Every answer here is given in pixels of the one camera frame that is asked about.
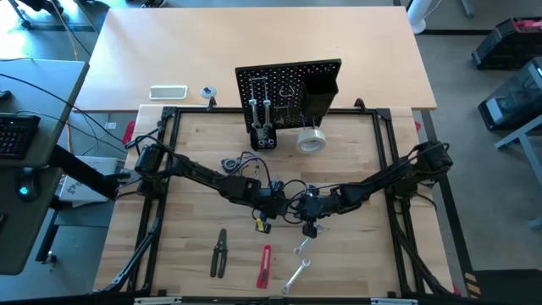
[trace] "keyboard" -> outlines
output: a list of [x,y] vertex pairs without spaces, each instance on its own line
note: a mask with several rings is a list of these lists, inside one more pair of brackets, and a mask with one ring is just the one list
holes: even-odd
[[39,123],[35,115],[0,114],[0,159],[24,159]]

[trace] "red tool handle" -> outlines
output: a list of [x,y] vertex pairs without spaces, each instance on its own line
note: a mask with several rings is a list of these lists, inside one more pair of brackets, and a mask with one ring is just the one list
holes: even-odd
[[267,289],[269,270],[271,269],[271,245],[263,246],[262,262],[260,263],[260,275],[257,277],[256,288]]

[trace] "light wood desk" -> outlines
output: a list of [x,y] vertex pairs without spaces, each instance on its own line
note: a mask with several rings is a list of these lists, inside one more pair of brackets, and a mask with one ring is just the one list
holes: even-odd
[[188,85],[182,103],[215,86],[219,107],[238,107],[236,67],[332,58],[333,108],[436,108],[403,7],[112,8],[76,106],[135,112],[151,86]]
[[[134,136],[154,128],[161,113],[160,106],[141,106]],[[412,110],[392,109],[392,116],[399,153],[404,155],[418,143]],[[171,125],[168,124],[166,139]],[[266,160],[271,176],[281,180],[297,178],[321,186],[363,180],[380,170],[370,117],[327,115],[322,130],[328,145],[312,156],[295,152],[297,130],[279,130],[279,147],[259,153]],[[239,156],[243,150],[250,150],[250,145],[241,114],[181,116],[177,153],[219,170],[220,159]],[[133,168],[136,160],[136,152],[131,150],[126,166]],[[259,179],[265,180],[265,174],[261,172]],[[293,185],[286,188],[286,195],[298,191]],[[421,192],[430,196],[427,190]],[[132,255],[142,204],[143,197],[137,195],[117,201],[97,274],[97,289],[105,287]],[[172,178],[153,292],[167,289],[170,295],[185,296],[279,296],[280,287],[299,267],[300,259],[293,249],[305,237],[300,225],[288,225],[282,219],[270,220],[273,229],[269,235],[258,233],[251,211],[228,202],[210,188],[185,178]],[[411,213],[420,256],[442,285],[451,290],[433,206],[414,197]],[[291,296],[385,297],[387,291],[399,291],[383,192],[373,194],[357,211],[334,215],[321,223],[327,230],[306,249],[312,264],[291,287]],[[209,270],[221,228],[228,231],[229,252],[225,276],[218,279],[209,277]],[[268,289],[260,290],[256,289],[256,280],[264,244],[272,247],[271,271]],[[146,263],[143,259],[140,281]],[[414,287],[408,259],[406,270]]]

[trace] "black pegboard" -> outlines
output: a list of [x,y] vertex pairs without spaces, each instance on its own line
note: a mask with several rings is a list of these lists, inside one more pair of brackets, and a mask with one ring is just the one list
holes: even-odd
[[271,101],[270,121],[275,129],[320,126],[322,117],[307,118],[302,115],[303,101],[306,99],[303,78],[306,75],[329,73],[336,78],[340,65],[340,59],[330,59],[235,68],[241,105],[245,112],[246,132],[252,128],[252,108],[248,103],[252,98],[250,79],[267,77],[267,80],[252,82],[254,98],[257,100],[257,117],[261,124],[265,123],[263,100],[267,83],[268,99]]

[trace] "gray floor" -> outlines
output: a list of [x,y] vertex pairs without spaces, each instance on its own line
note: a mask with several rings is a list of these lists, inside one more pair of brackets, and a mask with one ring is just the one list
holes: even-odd
[[[537,0],[474,0],[475,17],[466,19],[460,1],[444,0],[427,18],[429,29],[491,29],[497,23],[512,16],[541,15],[542,6]],[[71,25],[87,25],[77,6],[70,0],[62,1]],[[13,10],[0,2],[0,58],[30,56],[33,58],[73,60],[74,54],[63,31],[21,30]],[[141,1],[127,4],[119,0],[85,4],[91,20],[98,26],[104,20],[108,7],[137,7]],[[170,7],[243,7],[243,6],[358,6],[392,5],[391,0],[169,0]],[[45,13],[25,11],[32,23],[39,26],[59,25],[58,19]],[[97,33],[76,31],[75,34],[91,51]],[[493,143],[502,135],[484,128],[476,106],[512,72],[477,71],[470,63],[470,52],[484,39],[482,36],[417,36],[418,46],[434,90],[438,109],[432,113],[437,135],[451,144],[454,159],[449,173],[457,210],[467,240],[468,251],[475,269],[532,269],[542,268],[542,232],[530,230],[527,220],[542,216],[538,185],[523,152],[518,147],[496,151]],[[78,47],[82,60],[89,57]],[[422,119],[415,114],[418,122]],[[101,124],[117,122],[111,130],[116,136],[124,134],[126,123],[134,114],[95,114]],[[78,114],[72,114],[72,123],[90,130]],[[103,134],[96,129],[98,136]],[[420,139],[425,134],[420,130]],[[83,153],[94,141],[77,131],[73,133],[75,153]],[[59,143],[65,145],[63,136]],[[113,149],[101,146],[90,154],[124,158]],[[438,215],[446,253],[451,266],[452,278],[460,289],[462,275],[456,261],[450,228],[438,190],[434,192],[439,205]],[[102,214],[110,213],[104,206]],[[92,219],[81,219],[82,214],[98,217],[97,211],[67,215],[64,225],[53,244],[53,251],[60,263],[52,268],[32,259],[23,274],[0,276],[0,301],[29,297],[50,297],[81,294],[92,289],[93,278],[102,251],[107,229]],[[30,256],[33,258],[36,249]],[[29,279],[38,279],[40,285],[29,287]]]

